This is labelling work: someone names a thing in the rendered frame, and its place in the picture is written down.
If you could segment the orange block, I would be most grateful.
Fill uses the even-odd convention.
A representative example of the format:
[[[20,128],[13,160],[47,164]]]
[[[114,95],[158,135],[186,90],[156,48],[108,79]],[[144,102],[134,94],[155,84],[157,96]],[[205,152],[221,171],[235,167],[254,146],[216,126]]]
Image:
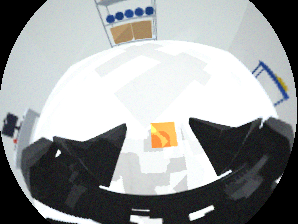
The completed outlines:
[[[160,121],[150,123],[150,136],[152,136],[152,148],[176,147],[176,127],[174,121]]]

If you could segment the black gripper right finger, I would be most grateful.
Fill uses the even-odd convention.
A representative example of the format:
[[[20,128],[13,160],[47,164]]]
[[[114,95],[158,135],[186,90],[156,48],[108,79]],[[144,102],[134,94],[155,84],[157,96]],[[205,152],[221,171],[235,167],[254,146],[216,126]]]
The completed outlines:
[[[226,127],[220,123],[196,119],[189,117],[190,129],[200,141],[205,155],[208,156],[210,163],[217,176],[230,171],[230,164],[238,156],[243,144],[246,143],[247,136],[251,131],[261,127],[263,116],[258,119],[247,121],[247,123],[239,125],[239,127]]]

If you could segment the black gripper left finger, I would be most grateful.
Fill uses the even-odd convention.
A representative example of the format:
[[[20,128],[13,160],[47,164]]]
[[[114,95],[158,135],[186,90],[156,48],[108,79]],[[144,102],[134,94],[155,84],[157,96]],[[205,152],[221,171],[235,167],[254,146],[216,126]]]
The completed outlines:
[[[60,153],[67,153],[80,161],[82,167],[88,169],[90,175],[101,183],[100,186],[109,188],[117,160],[120,159],[118,156],[124,147],[126,129],[126,123],[121,123],[86,141],[63,139],[60,136],[52,136],[52,139]]]

